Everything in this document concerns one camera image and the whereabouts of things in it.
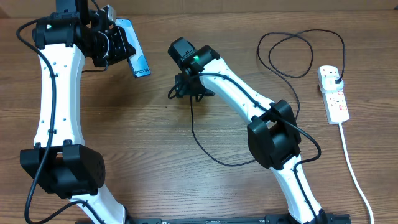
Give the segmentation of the Samsung Galaxy smartphone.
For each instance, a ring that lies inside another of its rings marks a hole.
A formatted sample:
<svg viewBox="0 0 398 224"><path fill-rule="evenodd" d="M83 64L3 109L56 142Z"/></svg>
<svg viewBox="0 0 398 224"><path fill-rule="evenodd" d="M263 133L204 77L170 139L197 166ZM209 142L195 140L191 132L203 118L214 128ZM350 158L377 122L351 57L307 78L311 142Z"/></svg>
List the Samsung Galaxy smartphone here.
<svg viewBox="0 0 398 224"><path fill-rule="evenodd" d="M133 75L136 78L150 75L151 70L144 56L144 52L137 38L132 22L129 19L117 18L116 25L125 30L127 41L136 50L136 53L130 56L127 60Z"/></svg>

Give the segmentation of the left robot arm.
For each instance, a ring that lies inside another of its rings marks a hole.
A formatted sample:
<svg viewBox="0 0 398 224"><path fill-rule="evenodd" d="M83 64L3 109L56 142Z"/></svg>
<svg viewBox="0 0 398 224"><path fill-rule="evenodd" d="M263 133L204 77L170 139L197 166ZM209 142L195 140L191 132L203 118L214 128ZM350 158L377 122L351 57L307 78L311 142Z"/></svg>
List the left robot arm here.
<svg viewBox="0 0 398 224"><path fill-rule="evenodd" d="M85 146L80 122L80 82L85 60L96 72L136 53L111 6L57 1L55 12L30 21L29 47L39 56L40 118L32 149L20 152L33 187L79 206L91 223L132 223L127 208L105 184L103 156Z"/></svg>

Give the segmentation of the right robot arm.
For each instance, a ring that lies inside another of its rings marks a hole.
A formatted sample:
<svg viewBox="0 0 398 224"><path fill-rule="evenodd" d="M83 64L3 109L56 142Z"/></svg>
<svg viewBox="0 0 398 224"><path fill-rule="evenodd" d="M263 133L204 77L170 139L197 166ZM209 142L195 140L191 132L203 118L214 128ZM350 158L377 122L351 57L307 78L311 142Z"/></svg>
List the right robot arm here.
<svg viewBox="0 0 398 224"><path fill-rule="evenodd" d="M196 49L184 37L170 44L168 54L180 73L168 98L189 96L199 102L218 95L247 125L248 148L254 160L270 169L288 204L289 222L325 223L326 213L316 201L303 173L301 137L314 139L297 127L291 106L260 95L228 67L220 54L206 45Z"/></svg>

